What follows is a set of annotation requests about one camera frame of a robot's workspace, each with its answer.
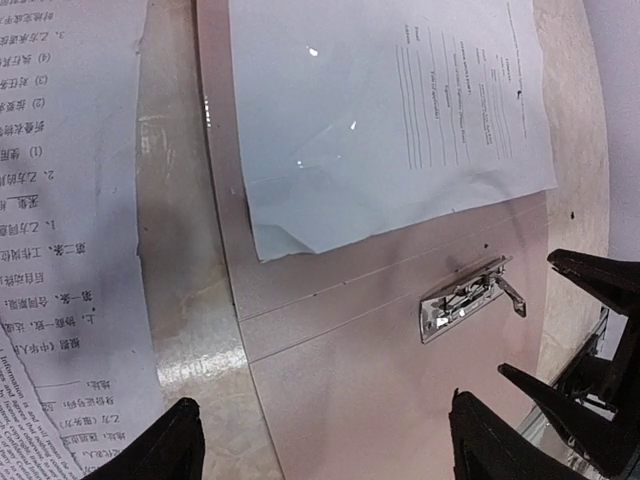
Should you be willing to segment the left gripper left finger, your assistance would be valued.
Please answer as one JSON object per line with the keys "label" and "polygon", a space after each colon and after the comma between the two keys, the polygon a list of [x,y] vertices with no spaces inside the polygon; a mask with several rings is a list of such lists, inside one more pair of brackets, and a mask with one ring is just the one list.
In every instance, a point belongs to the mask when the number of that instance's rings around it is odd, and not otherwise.
{"label": "left gripper left finger", "polygon": [[200,407],[181,398],[90,480],[200,480],[205,438]]}

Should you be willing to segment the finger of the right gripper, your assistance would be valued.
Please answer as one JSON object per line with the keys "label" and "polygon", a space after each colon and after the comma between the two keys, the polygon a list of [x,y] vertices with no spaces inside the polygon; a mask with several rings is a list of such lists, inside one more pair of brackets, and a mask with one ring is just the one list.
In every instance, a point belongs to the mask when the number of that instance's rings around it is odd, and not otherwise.
{"label": "finger of the right gripper", "polygon": [[639,312],[639,262],[620,261],[576,251],[557,249],[547,262],[617,314]]}
{"label": "finger of the right gripper", "polygon": [[507,363],[498,372],[539,407],[560,438],[602,475],[639,473],[639,393],[607,419]]}

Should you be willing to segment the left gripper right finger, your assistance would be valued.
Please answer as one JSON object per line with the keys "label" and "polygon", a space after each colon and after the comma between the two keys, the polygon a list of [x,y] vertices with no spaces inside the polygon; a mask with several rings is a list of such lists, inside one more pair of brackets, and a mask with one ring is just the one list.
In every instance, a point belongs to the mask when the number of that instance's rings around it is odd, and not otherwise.
{"label": "left gripper right finger", "polygon": [[449,425],[456,479],[581,479],[469,391],[454,391]]}

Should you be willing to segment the remaining white paper stack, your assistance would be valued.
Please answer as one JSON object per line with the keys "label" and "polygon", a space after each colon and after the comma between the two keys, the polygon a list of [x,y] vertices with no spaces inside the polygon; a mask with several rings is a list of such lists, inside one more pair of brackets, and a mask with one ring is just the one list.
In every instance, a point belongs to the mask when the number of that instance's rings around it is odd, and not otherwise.
{"label": "remaining white paper stack", "polygon": [[1,337],[80,476],[163,412],[137,254],[146,13],[1,5]]}

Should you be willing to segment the metal clip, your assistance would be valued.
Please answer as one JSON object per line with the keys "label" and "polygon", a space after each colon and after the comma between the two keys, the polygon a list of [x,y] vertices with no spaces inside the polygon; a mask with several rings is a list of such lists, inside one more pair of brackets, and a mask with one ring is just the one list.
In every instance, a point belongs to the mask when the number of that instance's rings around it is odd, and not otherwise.
{"label": "metal clip", "polygon": [[423,297],[419,303],[421,343],[428,344],[502,296],[508,297],[514,312],[525,318],[526,300],[504,277],[506,265],[512,260],[512,256],[496,257]]}

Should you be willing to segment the translucent grey plastic sheet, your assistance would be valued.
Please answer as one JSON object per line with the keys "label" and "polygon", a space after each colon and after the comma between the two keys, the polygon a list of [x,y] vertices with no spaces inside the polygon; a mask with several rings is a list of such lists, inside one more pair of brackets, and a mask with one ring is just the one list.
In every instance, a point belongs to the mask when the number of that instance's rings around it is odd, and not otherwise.
{"label": "translucent grey plastic sheet", "polygon": [[[546,197],[454,213],[321,255],[262,263],[242,179],[229,5],[196,5],[218,218],[239,332],[280,474],[286,479],[449,479],[447,415],[473,389],[508,421],[529,402],[496,366],[538,364]],[[429,344],[422,297],[498,256],[528,303],[499,298]]]}

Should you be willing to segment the white printed paper sheets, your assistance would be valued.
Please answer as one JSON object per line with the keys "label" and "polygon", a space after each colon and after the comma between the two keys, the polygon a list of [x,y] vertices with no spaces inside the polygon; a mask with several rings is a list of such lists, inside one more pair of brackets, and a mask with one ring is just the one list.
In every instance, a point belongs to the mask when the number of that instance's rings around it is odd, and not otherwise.
{"label": "white printed paper sheets", "polygon": [[529,1],[233,1],[257,257],[556,187]]}

